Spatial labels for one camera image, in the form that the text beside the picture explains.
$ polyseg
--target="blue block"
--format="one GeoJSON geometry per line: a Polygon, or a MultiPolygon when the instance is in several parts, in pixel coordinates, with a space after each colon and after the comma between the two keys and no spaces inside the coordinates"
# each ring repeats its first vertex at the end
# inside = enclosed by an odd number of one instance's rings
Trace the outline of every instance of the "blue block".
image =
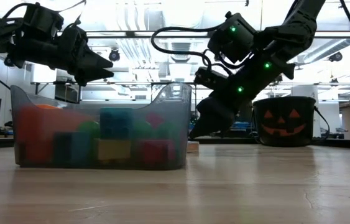
{"type": "Polygon", "coordinates": [[[133,109],[102,108],[100,110],[101,139],[130,139],[132,126],[133,109]]]}
{"type": "Polygon", "coordinates": [[[91,150],[89,133],[55,133],[53,137],[53,163],[56,165],[88,164],[91,150]]]}

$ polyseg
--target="ceiling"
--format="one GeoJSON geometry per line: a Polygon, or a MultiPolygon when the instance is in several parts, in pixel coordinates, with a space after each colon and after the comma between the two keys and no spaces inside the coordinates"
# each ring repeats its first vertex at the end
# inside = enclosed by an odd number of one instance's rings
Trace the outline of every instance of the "ceiling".
{"type": "MultiPolygon", "coordinates": [[[[0,0],[0,17],[3,16],[19,0],[0,0]]],[[[39,3],[53,10],[62,10],[76,4],[78,0],[40,0],[39,3]]],[[[202,66],[199,57],[175,56],[162,54],[152,48],[149,42],[148,30],[157,30],[165,26],[185,27],[213,27],[225,20],[228,11],[240,12],[250,25],[256,30],[268,26],[280,25],[291,6],[293,0],[88,0],[87,5],[79,5],[61,15],[65,18],[65,25],[73,22],[82,12],[81,25],[88,31],[89,46],[103,57],[108,57],[112,48],[118,48],[121,59],[114,63],[111,69],[115,77],[111,82],[139,82],[135,86],[123,85],[113,88],[112,85],[100,85],[103,80],[90,83],[84,89],[85,96],[90,93],[97,98],[130,99],[135,95],[151,95],[146,82],[192,82],[194,72],[202,66]],[[144,31],[137,33],[140,38],[127,39],[120,31],[144,31]],[[190,58],[188,63],[180,60],[190,58]]],[[[346,0],[350,10],[350,0],[346,0]]],[[[298,83],[329,83],[338,78],[338,82],[350,83],[350,24],[343,9],[339,8],[337,0],[327,0],[318,16],[318,32],[311,47],[293,59],[301,66],[295,71],[295,79],[284,78],[283,84],[268,87],[258,98],[268,95],[288,95],[290,88],[298,83]],[[341,52],[340,62],[329,62],[326,59],[341,52]]],[[[12,17],[22,17],[24,8],[16,10],[12,17]]],[[[187,49],[203,51],[208,39],[202,34],[185,34],[189,38],[161,38],[161,47],[167,49],[187,49]]],[[[350,85],[337,87],[319,85],[320,98],[330,100],[338,95],[339,99],[350,100],[350,85]]],[[[209,90],[198,90],[197,98],[204,98],[209,90]]]]}

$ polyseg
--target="green led light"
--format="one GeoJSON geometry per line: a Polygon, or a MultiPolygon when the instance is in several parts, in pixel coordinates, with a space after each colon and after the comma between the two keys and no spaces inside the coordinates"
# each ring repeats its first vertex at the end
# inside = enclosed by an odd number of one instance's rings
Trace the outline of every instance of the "green led light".
{"type": "Polygon", "coordinates": [[[264,68],[266,68],[266,69],[270,68],[271,66],[272,66],[272,64],[270,62],[266,62],[264,64],[264,68]]]}

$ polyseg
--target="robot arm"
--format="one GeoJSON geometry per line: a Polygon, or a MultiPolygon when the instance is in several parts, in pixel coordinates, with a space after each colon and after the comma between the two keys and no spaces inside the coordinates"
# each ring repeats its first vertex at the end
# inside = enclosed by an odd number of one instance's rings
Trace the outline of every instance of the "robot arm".
{"type": "Polygon", "coordinates": [[[113,63],[88,47],[86,32],[76,24],[58,36],[64,22],[58,11],[39,3],[23,3],[13,9],[19,6],[27,7],[23,18],[0,18],[0,53],[7,53],[6,66],[22,68],[25,61],[29,61],[59,68],[74,75],[81,86],[114,76],[105,69],[113,67],[113,63]]]}
{"type": "MultiPolygon", "coordinates": [[[[287,63],[313,42],[316,18],[325,0],[296,0],[281,26],[254,30],[237,13],[226,14],[226,21],[212,35],[208,48],[215,55],[223,54],[240,69],[224,78],[209,67],[196,72],[195,83],[213,89],[208,98],[196,107],[200,119],[190,133],[191,138],[213,131],[227,131],[234,123],[240,106],[257,94],[281,73],[293,79],[295,64],[287,63]]],[[[221,57],[221,62],[230,68],[221,57]]]]}

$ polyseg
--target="jack-o'-lantern bucket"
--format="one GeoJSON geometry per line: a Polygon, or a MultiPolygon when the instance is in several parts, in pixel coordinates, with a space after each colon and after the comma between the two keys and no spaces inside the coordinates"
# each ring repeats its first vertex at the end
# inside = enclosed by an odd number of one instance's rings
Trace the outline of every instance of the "jack-o'-lantern bucket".
{"type": "Polygon", "coordinates": [[[259,141],[276,147],[311,143],[316,100],[307,96],[269,98],[253,103],[259,141]]]}

